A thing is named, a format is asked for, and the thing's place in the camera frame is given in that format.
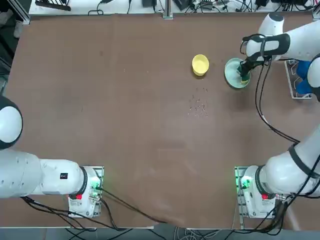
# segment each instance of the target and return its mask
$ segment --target tabletop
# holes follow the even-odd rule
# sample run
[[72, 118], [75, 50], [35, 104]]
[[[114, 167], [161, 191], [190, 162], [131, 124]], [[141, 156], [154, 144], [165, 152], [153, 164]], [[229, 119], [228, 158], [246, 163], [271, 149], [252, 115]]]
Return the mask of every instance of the tabletop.
[[[235, 166], [264, 164], [290, 142], [257, 115], [258, 70], [241, 90], [224, 66], [265, 17], [256, 14], [42, 17], [24, 26], [6, 96], [24, 129], [16, 150], [39, 158], [104, 166], [104, 188], [145, 213], [181, 227], [228, 229], [236, 202]], [[286, 13], [284, 30], [312, 21]], [[196, 78], [191, 61], [209, 71]], [[204, 104], [205, 111], [194, 108]], [[262, 99], [267, 120], [298, 139], [318, 125], [315, 99], [291, 99], [283, 62], [270, 69]], [[68, 208], [66, 196], [37, 196]], [[61, 227], [57, 216], [21, 199], [0, 200], [1, 227]], [[110, 200], [118, 227], [155, 223]], [[298, 199], [287, 228], [318, 230], [319, 204]], [[106, 210], [97, 220], [109, 222]], [[97, 224], [83, 221], [87, 227]], [[246, 226], [256, 226], [246, 220]]]

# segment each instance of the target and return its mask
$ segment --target gray floor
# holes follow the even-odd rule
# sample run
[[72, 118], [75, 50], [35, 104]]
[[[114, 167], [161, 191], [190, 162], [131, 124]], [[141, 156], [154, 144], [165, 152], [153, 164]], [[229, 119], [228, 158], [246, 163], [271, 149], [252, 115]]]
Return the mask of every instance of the gray floor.
[[[167, 240], [173, 240], [175, 227], [169, 224], [159, 224], [154, 228], [154, 231]], [[180, 238], [183, 237], [184, 231], [180, 231]], [[228, 230], [223, 230], [219, 232], [216, 236], [208, 238], [211, 240], [224, 240], [224, 238], [229, 233]], [[108, 240], [119, 234], [118, 232], [99, 228], [96, 232], [84, 232], [80, 236], [85, 240]], [[64, 228], [7, 228], [0, 229], [0, 239], [1, 240], [68, 240], [72, 235], [68, 233]], [[251, 233], [251, 234], [237, 234], [233, 233], [228, 240], [299, 240], [299, 239], [319, 239], [320, 232], [312, 231], [289, 231], [283, 230], [277, 236], [269, 236], [261, 233]], [[134, 229], [129, 233], [124, 234], [117, 238], [117, 240], [161, 240], [160, 237], [154, 235], [145, 229]]]

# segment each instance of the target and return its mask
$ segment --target light green dish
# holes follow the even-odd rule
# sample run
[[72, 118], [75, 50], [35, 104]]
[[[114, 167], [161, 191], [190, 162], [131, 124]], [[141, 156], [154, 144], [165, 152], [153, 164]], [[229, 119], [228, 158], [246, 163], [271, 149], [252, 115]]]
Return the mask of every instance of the light green dish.
[[242, 89], [247, 86], [250, 82], [251, 73], [249, 72], [249, 78], [246, 83], [241, 83], [242, 77], [240, 76], [237, 68], [240, 65], [240, 62], [243, 60], [240, 58], [231, 58], [224, 67], [224, 76], [226, 81], [236, 89]]

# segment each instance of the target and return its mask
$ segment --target yellow cup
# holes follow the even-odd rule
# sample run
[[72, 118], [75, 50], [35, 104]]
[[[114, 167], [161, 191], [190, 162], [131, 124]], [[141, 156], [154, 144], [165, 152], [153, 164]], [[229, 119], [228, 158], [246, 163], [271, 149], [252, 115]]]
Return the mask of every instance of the yellow cup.
[[209, 60], [205, 55], [198, 54], [192, 59], [192, 69], [195, 75], [203, 76], [209, 69]]

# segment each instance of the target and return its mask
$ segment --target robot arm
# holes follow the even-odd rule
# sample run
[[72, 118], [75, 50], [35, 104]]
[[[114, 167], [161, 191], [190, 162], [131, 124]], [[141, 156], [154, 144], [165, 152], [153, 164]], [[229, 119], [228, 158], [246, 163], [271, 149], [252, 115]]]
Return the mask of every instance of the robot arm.
[[320, 21], [303, 25], [283, 33], [284, 18], [277, 13], [268, 14], [257, 34], [246, 36], [247, 58], [241, 63], [239, 73], [246, 76], [265, 59], [278, 60], [280, 57], [311, 61], [307, 82], [313, 94], [320, 101]]
[[98, 215], [100, 191], [96, 187], [101, 186], [101, 179], [95, 169], [65, 159], [39, 159], [30, 153], [7, 149], [17, 142], [22, 130], [19, 108], [0, 95], [0, 199], [68, 195], [71, 212], [87, 217]]
[[[247, 58], [238, 69], [243, 77], [267, 60], [280, 57], [311, 61], [307, 81], [312, 93], [320, 101], [320, 21], [315, 21], [283, 33], [284, 18], [270, 13], [262, 22], [258, 34], [243, 38]], [[264, 218], [275, 207], [276, 195], [297, 193], [311, 173], [320, 156], [320, 125], [304, 141], [293, 145], [286, 152], [271, 157], [265, 165], [250, 166], [241, 179], [248, 215]], [[314, 190], [320, 179], [320, 166], [302, 190]], [[320, 187], [312, 194], [320, 195]]]

